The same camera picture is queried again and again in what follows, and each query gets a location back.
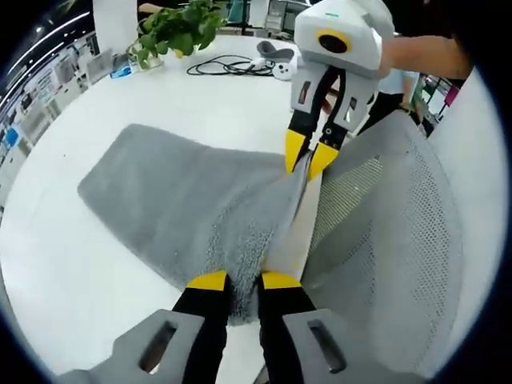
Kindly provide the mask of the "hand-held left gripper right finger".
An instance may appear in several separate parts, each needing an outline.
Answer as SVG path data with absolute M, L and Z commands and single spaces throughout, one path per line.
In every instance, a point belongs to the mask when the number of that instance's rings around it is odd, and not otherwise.
M 271 383 L 379 383 L 384 369 L 363 337 L 301 283 L 265 271 L 258 278 L 260 344 Z

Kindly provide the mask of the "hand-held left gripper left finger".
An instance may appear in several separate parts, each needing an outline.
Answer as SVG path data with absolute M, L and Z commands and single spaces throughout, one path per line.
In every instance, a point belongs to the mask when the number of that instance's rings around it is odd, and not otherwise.
M 230 278 L 186 284 L 172 310 L 157 310 L 114 342 L 113 383 L 214 383 L 226 346 Z

